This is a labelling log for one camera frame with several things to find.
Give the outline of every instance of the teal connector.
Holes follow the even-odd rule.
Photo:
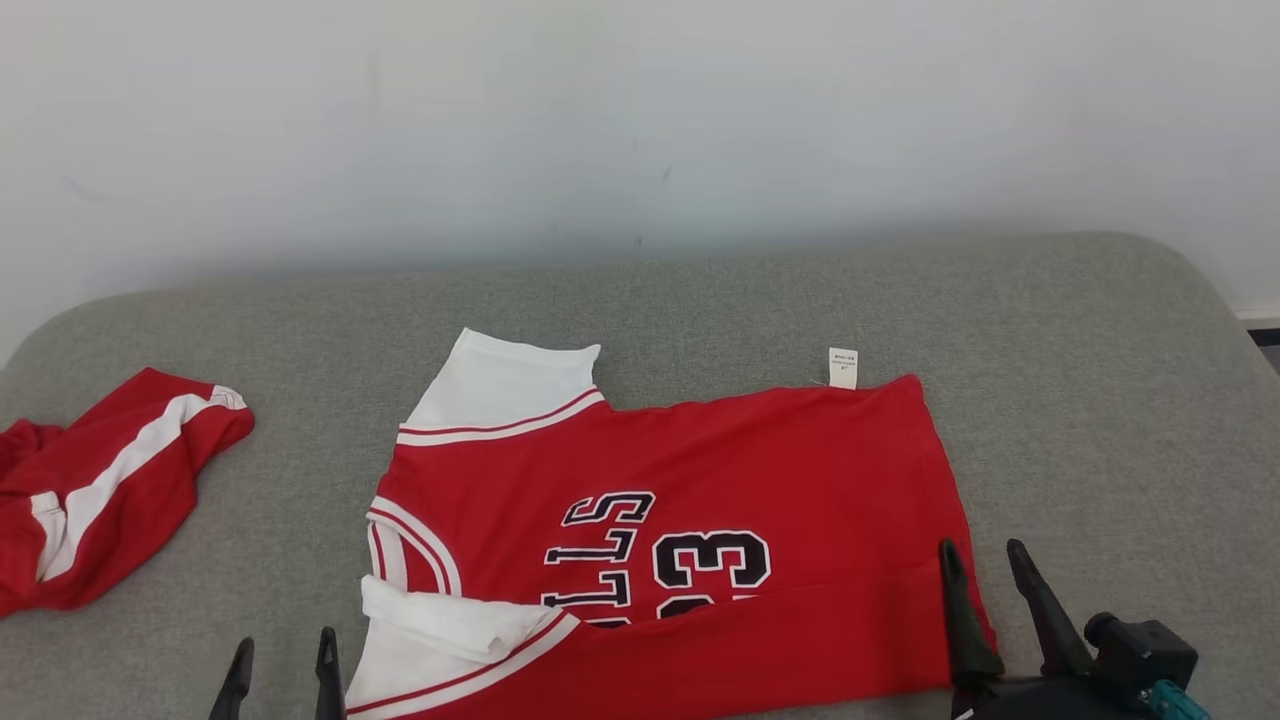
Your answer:
[[[1160,720],[1212,720],[1203,707],[1169,680],[1160,680],[1149,691],[1143,691],[1142,700]]]

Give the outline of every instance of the white sleeve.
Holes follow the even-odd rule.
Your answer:
[[[347,688],[352,720],[390,720],[476,694],[556,648],[579,626],[559,609],[406,593],[361,582],[369,634]]]
[[[599,354],[599,345],[543,350],[463,329],[404,425],[492,429],[556,414],[595,389]]]

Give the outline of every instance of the robotic arm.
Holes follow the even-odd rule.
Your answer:
[[[227,679],[214,700],[209,720],[238,720],[239,703],[248,694],[250,676],[253,674],[253,638],[244,638],[236,648]],[[338,670],[338,635],[333,628],[320,632],[320,650],[316,652],[316,679],[320,694],[316,697],[316,720],[343,720],[347,707],[342,697],[342,674]]]
[[[1005,664],[983,637],[969,603],[960,553],[938,547],[951,661],[954,720],[1210,720],[1187,694],[1196,650],[1157,620],[1121,623],[1094,615],[1084,637],[1041,577],[1027,547],[1011,539],[1009,565],[1036,623],[1044,665],[1038,678],[1005,678]]]

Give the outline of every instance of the gray fabric surface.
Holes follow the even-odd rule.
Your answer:
[[[1267,359],[1267,363],[1271,363],[1271,366],[1275,368],[1277,373],[1280,373],[1280,345],[1272,345],[1270,347],[1263,347],[1261,350],[1262,350],[1262,356]]]
[[[362,514],[396,425],[463,324],[599,342],[618,407],[918,373],[969,512],[1002,651],[1038,670],[1004,543],[1078,624],[1158,618],[1222,719],[1280,706],[1280,378],[1180,256],[1126,236],[690,264],[261,284],[93,302],[37,331],[0,420],[67,423],[138,368],[239,391],[257,429],[200,479],[169,546],[92,606],[0,621],[0,715],[202,717],[257,641],[246,719],[310,717],[316,641],[364,642]],[[786,719],[941,720],[942,692]]]

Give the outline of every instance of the white tag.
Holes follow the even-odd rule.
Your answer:
[[[831,373],[831,387],[858,388],[858,351],[827,348],[827,369]]]

